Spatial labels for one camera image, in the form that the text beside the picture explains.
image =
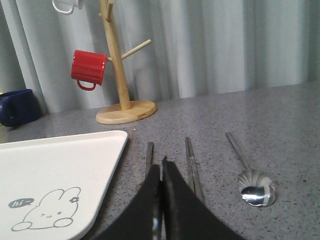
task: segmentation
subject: mug handle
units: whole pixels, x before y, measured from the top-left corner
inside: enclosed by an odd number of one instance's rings
[[[10,99],[5,97],[0,100],[0,122],[6,126],[11,127],[17,125],[19,120],[8,108]]]
[[[79,88],[81,88],[82,90],[86,90],[86,91],[92,91],[96,88],[96,84],[94,83],[92,87],[86,87],[86,86],[82,86],[79,80],[76,80],[76,83],[78,84]]]
[[[75,9],[75,7],[72,5],[69,11],[60,10],[60,9],[56,6],[55,0],[52,0],[52,5],[53,5],[54,9],[55,9],[58,13],[61,13],[61,14],[64,14],[64,15],[70,15],[70,14],[72,14],[72,13],[74,12],[74,9]]]

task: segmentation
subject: red mug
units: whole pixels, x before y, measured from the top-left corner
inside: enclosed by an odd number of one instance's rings
[[[89,51],[75,50],[71,67],[71,78],[86,91],[92,91],[96,85],[101,86],[104,79],[107,55]],[[81,85],[80,81],[93,83],[92,87]]]

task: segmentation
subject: wooden pole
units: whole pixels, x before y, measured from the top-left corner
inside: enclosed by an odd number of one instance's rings
[[[119,41],[117,35],[117,29],[114,23],[113,14],[109,11],[108,0],[99,0],[101,17],[105,29],[106,41],[108,44],[110,56],[112,59],[114,75],[116,79],[116,86],[118,90],[120,106],[122,110],[130,109],[131,103],[129,98],[128,85],[124,70],[124,65],[122,62],[122,56],[119,48]]]

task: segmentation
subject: gray curtain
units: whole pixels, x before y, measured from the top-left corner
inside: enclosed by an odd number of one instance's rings
[[[119,102],[113,67],[83,91],[74,50],[107,53],[99,1],[69,16],[51,0],[1,0],[0,92],[34,90],[45,111]],[[162,101],[293,85],[320,78],[320,0],[115,0],[132,100]]]

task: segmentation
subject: chopsticks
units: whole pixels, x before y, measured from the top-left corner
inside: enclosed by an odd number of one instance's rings
[[[191,146],[190,138],[187,136],[185,138],[185,149],[186,149],[186,166],[188,174],[188,185],[198,199],[203,202],[203,196],[201,193],[200,179],[197,171],[196,160],[194,151]]]
[[[194,151],[191,145],[191,141],[189,137],[185,138],[185,150],[186,150],[186,167],[187,167],[187,175],[188,175],[188,185],[192,192],[196,195],[196,197],[203,202],[203,196],[201,192],[200,186],[200,178],[199,173],[196,166],[196,159],[194,155]],[[154,153],[154,143],[149,141],[147,144],[146,150],[146,159],[145,159],[145,174],[144,177],[148,175],[148,172],[151,168],[153,162],[153,153]],[[137,184],[135,186],[136,192],[140,189],[144,181]]]

